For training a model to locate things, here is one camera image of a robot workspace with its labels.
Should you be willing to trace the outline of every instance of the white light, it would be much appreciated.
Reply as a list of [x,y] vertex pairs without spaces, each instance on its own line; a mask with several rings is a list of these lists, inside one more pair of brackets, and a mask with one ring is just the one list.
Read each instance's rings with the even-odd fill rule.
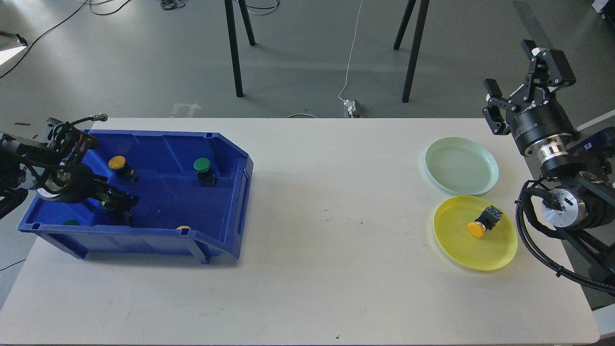
[[7,50],[0,50],[0,65],[9,61],[10,58],[16,56],[25,49],[25,46],[15,47]]

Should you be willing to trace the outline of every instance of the black table leg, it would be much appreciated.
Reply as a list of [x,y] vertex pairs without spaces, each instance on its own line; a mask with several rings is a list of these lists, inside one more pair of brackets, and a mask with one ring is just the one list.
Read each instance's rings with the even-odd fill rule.
[[399,46],[402,44],[403,35],[406,33],[406,28],[408,27],[408,22],[410,21],[410,16],[412,15],[412,10],[415,8],[415,4],[416,0],[408,0],[406,11],[403,13],[402,24],[399,26],[397,37],[393,44],[393,49],[395,50],[399,50]]
[[237,0],[239,2],[239,9],[241,10],[241,16],[244,18],[245,30],[248,33],[248,41],[251,46],[256,45],[254,40],[254,32],[252,32],[252,24],[250,23],[250,14],[248,13],[248,7],[245,5],[245,0]]
[[235,91],[237,92],[237,97],[243,97],[244,90],[241,85],[239,51],[237,50],[237,31],[235,30],[235,16],[232,9],[232,0],[224,0],[224,8],[226,9],[226,24],[229,29],[229,42],[231,44],[232,72],[235,77]]
[[410,98],[410,89],[412,88],[412,80],[415,77],[416,61],[419,57],[419,49],[421,47],[421,39],[423,38],[423,28],[425,27],[425,18],[427,18],[428,7],[429,0],[421,0],[418,18],[416,19],[415,38],[414,41],[412,41],[410,62],[408,62],[408,72],[406,73],[406,83],[403,86],[403,103],[408,103],[408,99]]

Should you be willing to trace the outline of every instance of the blue plastic bin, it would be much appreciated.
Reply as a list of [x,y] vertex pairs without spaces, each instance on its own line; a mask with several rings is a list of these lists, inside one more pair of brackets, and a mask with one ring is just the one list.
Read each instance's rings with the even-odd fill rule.
[[[48,202],[35,197],[19,223],[59,249],[84,259],[90,252],[193,255],[207,264],[222,252],[239,258],[253,163],[217,133],[90,131],[100,142],[83,163],[109,177],[121,191],[139,196],[130,226],[110,219],[100,203]],[[118,180],[107,163],[126,157],[138,182]],[[216,187],[203,187],[193,163],[211,161]],[[77,220],[78,226],[67,226]],[[187,225],[190,229],[177,230]]]

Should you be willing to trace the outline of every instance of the gray floor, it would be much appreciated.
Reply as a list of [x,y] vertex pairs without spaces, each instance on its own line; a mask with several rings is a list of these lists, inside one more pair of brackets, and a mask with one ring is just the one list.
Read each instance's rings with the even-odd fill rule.
[[[158,1],[134,0],[105,17],[86,6],[0,80],[0,129],[31,137],[49,116],[75,120],[104,111],[117,117],[186,117],[189,108],[176,106],[194,104],[195,117],[342,117],[337,95],[360,0],[281,1],[273,14],[251,16],[255,47],[248,45],[236,6],[246,94],[241,99],[234,92],[222,1],[190,0],[184,9],[163,11]],[[266,6],[273,0],[247,2]],[[122,3],[95,10],[108,12]],[[505,94],[523,81],[528,62],[522,39],[565,51],[577,83],[560,91],[558,100],[573,125],[615,109],[615,34],[588,0],[433,0],[410,103],[402,103],[416,14],[402,49],[396,52],[392,44],[405,4],[363,1],[343,97],[368,106],[370,117],[481,117],[485,78],[497,79]],[[78,6],[72,0],[0,1],[0,30],[32,43]],[[16,60],[0,66],[0,73]],[[25,258],[33,241],[8,228],[0,232],[0,267]],[[612,229],[602,232],[612,235]],[[575,257],[572,261],[583,270]],[[19,268],[0,272],[0,302]],[[593,307],[614,302],[586,294]]]

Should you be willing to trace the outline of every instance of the electrical socket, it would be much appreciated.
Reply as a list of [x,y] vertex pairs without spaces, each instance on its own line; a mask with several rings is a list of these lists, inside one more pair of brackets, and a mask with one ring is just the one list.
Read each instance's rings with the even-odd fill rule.
[[365,118],[367,110],[357,99],[352,101],[344,100],[344,117],[345,118]]

